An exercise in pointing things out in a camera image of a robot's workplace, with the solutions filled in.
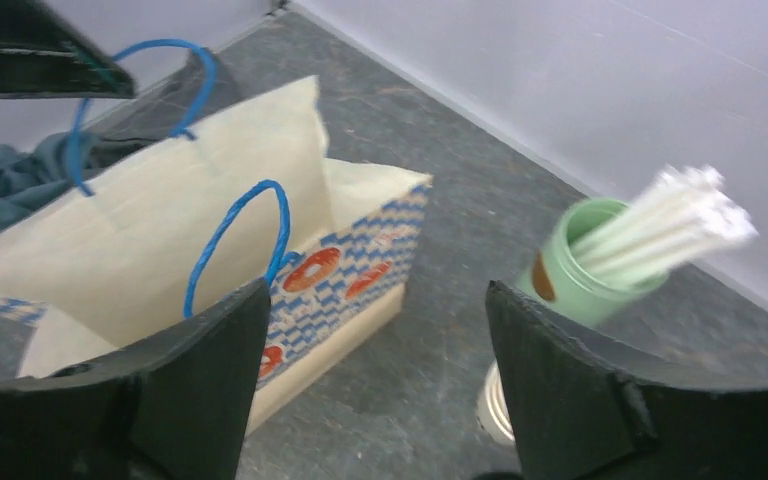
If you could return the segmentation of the brown paper bag blue handles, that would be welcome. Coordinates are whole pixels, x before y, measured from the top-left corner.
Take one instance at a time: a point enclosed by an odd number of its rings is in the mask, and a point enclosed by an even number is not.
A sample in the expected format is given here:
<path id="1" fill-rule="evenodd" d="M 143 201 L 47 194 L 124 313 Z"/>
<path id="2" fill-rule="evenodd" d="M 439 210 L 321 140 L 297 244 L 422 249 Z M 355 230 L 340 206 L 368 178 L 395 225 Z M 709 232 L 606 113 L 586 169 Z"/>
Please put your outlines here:
<path id="1" fill-rule="evenodd" d="M 217 64 L 163 140 L 96 176 L 65 139 L 68 192 L 0 233 L 0 318 L 42 377 L 264 280 L 272 309 L 248 429 L 400 311 L 433 178 L 327 154 L 309 76 L 203 116 Z"/>

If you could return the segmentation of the stack of paper cups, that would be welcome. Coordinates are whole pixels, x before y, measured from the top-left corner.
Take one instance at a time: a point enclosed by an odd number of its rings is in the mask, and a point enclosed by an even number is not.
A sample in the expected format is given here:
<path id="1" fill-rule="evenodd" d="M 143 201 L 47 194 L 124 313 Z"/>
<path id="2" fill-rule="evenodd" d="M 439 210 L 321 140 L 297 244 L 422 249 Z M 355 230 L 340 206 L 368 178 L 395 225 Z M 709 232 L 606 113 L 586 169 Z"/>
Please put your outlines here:
<path id="1" fill-rule="evenodd" d="M 515 445 L 515 436 L 496 361 L 490 365 L 479 392 L 476 415 L 481 428 L 496 443 L 503 446 Z"/>

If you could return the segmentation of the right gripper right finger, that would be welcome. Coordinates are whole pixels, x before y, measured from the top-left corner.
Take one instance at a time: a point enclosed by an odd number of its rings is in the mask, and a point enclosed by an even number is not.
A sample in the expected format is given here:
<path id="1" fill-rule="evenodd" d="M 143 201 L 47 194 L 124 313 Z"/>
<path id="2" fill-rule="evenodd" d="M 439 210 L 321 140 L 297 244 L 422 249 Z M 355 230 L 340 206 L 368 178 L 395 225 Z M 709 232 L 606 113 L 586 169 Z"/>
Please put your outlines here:
<path id="1" fill-rule="evenodd" d="M 768 479 L 768 380 L 662 359 L 491 282 L 485 305 L 527 479 Z"/>

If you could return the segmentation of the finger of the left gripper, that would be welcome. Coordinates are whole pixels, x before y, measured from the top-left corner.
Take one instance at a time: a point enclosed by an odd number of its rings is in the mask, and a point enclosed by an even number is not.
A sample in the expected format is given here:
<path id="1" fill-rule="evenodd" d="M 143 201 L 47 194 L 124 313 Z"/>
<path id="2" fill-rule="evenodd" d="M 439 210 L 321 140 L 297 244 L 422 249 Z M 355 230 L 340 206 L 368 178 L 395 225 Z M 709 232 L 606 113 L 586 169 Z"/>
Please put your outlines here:
<path id="1" fill-rule="evenodd" d="M 135 95 L 132 76 L 45 2 L 0 0 L 0 99 Z"/>

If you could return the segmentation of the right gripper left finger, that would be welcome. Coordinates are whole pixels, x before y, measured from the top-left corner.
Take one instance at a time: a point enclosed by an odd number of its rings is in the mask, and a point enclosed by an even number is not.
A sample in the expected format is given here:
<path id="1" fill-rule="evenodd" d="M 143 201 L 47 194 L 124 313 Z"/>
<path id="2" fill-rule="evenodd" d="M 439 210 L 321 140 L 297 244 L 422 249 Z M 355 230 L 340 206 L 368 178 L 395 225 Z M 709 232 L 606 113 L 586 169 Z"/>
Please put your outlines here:
<path id="1" fill-rule="evenodd" d="M 0 382 L 0 479 L 232 479 L 271 300 L 256 280 L 125 348 Z"/>

